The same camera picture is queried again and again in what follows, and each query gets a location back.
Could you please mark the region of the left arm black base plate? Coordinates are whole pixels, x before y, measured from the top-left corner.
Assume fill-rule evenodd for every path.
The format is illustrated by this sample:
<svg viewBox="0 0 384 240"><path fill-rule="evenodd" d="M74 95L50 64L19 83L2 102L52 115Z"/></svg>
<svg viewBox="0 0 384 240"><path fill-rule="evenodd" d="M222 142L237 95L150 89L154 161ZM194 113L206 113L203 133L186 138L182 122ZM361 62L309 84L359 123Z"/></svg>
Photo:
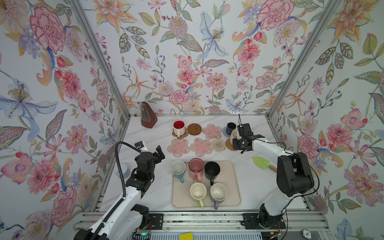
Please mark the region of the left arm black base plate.
<svg viewBox="0 0 384 240"><path fill-rule="evenodd" d="M164 214L146 214L140 215L140 225L134 228L135 232L162 230L164 223Z"/></svg>

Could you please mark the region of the pink flower coaster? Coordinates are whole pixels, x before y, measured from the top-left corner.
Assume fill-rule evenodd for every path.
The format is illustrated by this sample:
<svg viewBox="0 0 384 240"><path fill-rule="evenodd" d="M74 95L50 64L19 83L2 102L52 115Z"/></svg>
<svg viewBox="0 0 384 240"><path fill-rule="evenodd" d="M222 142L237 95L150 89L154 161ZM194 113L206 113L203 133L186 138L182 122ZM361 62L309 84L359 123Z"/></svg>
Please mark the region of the pink flower coaster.
<svg viewBox="0 0 384 240"><path fill-rule="evenodd" d="M193 151L197 157L203 157L204 155L213 152L211 141L203 140L201 138L196 138L194 140L190 145L190 150Z"/></svg>
<svg viewBox="0 0 384 240"><path fill-rule="evenodd" d="M221 139L222 128L215 126L214 124L208 124L205 128L202 128L202 133L207 140Z"/></svg>
<svg viewBox="0 0 384 240"><path fill-rule="evenodd" d="M189 142L186 139L173 139L167 147L167 151L172 153L175 158L180 158L190 152Z"/></svg>

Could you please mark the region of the grey blue round coaster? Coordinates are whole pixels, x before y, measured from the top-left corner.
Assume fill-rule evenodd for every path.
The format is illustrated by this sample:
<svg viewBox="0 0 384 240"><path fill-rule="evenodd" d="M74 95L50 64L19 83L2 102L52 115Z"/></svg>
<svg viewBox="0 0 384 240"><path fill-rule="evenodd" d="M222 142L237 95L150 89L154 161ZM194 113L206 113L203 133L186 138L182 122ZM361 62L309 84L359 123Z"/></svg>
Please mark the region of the grey blue round coaster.
<svg viewBox="0 0 384 240"><path fill-rule="evenodd" d="M223 134L224 137L229 138L229 135L227 134L227 127L226 126L223 127L222 134Z"/></svg>

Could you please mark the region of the woven rattan round coaster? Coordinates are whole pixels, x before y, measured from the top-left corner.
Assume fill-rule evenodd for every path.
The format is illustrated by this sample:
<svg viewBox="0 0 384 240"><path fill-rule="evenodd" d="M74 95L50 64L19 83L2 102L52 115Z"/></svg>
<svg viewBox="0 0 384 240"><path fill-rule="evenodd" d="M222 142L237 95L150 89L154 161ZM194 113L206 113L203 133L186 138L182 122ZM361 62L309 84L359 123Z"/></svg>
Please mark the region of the woven rattan round coaster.
<svg viewBox="0 0 384 240"><path fill-rule="evenodd" d="M231 144L231 140L230 139L227 139L226 140L226 148L230 151L235 151L234 148L233 148L233 145Z"/></svg>

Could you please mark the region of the white mug blue handle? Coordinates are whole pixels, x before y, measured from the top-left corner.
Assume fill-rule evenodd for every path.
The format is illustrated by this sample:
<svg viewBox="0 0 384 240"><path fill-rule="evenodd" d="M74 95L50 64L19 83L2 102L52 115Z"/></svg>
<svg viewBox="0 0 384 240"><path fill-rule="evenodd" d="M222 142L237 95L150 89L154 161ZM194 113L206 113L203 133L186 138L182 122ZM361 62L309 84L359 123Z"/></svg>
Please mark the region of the white mug blue handle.
<svg viewBox="0 0 384 240"><path fill-rule="evenodd" d="M186 172L186 165L182 161L175 161L171 165L171 172L173 176L178 179L182 184L185 182L184 174Z"/></svg>

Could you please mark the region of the brown round wooden coaster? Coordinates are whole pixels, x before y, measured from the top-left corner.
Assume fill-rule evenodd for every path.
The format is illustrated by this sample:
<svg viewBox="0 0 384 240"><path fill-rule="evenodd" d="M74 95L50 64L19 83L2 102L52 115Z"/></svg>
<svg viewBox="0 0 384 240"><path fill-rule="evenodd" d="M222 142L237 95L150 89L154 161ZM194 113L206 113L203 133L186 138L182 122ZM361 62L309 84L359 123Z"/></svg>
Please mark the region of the brown round wooden coaster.
<svg viewBox="0 0 384 240"><path fill-rule="evenodd" d="M197 136L202 132L202 127L199 124L190 124L187 131L192 136Z"/></svg>

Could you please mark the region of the brown paw shaped coaster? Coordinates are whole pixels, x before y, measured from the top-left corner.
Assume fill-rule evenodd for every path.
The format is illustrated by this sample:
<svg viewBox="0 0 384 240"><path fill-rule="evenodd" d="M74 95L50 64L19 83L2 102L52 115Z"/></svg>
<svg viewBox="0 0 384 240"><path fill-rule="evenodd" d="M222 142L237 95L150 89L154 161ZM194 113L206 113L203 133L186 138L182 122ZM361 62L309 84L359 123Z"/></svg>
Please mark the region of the brown paw shaped coaster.
<svg viewBox="0 0 384 240"><path fill-rule="evenodd" d="M175 137L175 138L177 138L178 140L184 139L184 138L186 138L188 135L189 135L189 133L186 131L183 135L181 135L181 136L178 137L174 132L172 132L172 136Z"/></svg>

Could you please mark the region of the white embroidered round coaster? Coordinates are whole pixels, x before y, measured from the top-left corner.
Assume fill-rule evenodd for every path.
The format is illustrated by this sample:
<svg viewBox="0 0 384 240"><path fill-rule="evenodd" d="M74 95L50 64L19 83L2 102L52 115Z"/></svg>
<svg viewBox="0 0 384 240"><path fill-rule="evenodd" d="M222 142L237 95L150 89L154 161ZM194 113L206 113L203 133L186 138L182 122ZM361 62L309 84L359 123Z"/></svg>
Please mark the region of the white embroidered round coaster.
<svg viewBox="0 0 384 240"><path fill-rule="evenodd" d="M211 143L211 147L215 152L222 152L226 149L226 143L221 139L215 139Z"/></svg>

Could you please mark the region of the small dark navy mug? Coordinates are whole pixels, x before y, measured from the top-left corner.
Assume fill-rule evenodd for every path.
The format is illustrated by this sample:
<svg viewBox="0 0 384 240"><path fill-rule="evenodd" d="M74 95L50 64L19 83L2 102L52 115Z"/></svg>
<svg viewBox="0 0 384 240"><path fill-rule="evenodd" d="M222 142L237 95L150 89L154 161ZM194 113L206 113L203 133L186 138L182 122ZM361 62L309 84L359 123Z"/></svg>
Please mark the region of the small dark navy mug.
<svg viewBox="0 0 384 240"><path fill-rule="evenodd" d="M232 132L235 131L237 129L237 125L235 123L228 123L227 126L226 126L226 134L228 136L231 136Z"/></svg>

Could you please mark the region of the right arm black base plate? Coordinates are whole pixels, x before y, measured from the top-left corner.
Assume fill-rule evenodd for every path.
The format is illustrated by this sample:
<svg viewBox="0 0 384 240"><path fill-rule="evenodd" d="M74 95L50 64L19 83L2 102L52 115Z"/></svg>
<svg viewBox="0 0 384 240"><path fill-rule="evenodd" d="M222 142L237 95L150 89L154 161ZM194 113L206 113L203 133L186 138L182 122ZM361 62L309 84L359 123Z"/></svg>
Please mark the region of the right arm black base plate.
<svg viewBox="0 0 384 240"><path fill-rule="evenodd" d="M242 215L243 220L241 225L246 228L246 230L278 230L286 229L286 224L284 222L283 216L269 216L262 213L259 216L258 213L245 213Z"/></svg>

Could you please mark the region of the red interior white mug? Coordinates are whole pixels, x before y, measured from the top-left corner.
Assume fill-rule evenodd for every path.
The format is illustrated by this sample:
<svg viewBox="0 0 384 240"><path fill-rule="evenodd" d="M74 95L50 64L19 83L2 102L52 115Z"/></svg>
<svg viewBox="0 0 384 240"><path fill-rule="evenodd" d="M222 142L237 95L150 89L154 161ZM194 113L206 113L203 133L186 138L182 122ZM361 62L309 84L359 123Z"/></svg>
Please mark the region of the red interior white mug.
<svg viewBox="0 0 384 240"><path fill-rule="evenodd" d="M173 125L173 132L179 137L186 132L186 126L183 121L176 121Z"/></svg>

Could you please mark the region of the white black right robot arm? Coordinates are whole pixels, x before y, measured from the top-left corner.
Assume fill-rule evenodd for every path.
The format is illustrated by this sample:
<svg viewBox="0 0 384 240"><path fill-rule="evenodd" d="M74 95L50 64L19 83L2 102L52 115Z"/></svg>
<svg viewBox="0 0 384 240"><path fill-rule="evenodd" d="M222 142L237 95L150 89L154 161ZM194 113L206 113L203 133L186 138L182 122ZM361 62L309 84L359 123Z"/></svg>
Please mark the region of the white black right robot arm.
<svg viewBox="0 0 384 240"><path fill-rule="evenodd" d="M282 148L280 143L269 142L262 135L255 135L249 124L237 126L238 136L233 140L234 150L241 153L254 151L277 165L278 188L260 206L259 214L280 217L297 197L303 196L315 185L312 168L304 153L294 153Z"/></svg>

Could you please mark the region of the cream mug pink handle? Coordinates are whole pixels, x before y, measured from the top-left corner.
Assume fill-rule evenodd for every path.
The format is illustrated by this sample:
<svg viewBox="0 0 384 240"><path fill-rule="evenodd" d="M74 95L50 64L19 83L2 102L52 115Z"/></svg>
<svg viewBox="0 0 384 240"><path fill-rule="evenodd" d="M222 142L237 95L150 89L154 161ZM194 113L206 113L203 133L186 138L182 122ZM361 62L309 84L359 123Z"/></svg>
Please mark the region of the cream mug pink handle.
<svg viewBox="0 0 384 240"><path fill-rule="evenodd" d="M240 140L241 137L239 135L239 131L237 129L233 130L230 136L230 143L233 145L234 140Z"/></svg>

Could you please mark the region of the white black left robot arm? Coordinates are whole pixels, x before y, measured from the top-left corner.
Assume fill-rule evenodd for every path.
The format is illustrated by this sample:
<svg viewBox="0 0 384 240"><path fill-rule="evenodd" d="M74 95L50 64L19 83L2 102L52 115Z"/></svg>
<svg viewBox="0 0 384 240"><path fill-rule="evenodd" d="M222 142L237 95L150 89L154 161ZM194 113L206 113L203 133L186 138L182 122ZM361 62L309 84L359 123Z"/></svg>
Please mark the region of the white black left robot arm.
<svg viewBox="0 0 384 240"><path fill-rule="evenodd" d="M135 157L137 167L127 180L124 179L119 159L119 145L127 146L139 153ZM114 205L88 230L79 230L75 240L127 240L138 230L150 225L149 208L139 204L155 179L155 166L165 159L160 146L151 153L143 142L132 146L125 142L115 144L115 159L122 183L122 194Z"/></svg>

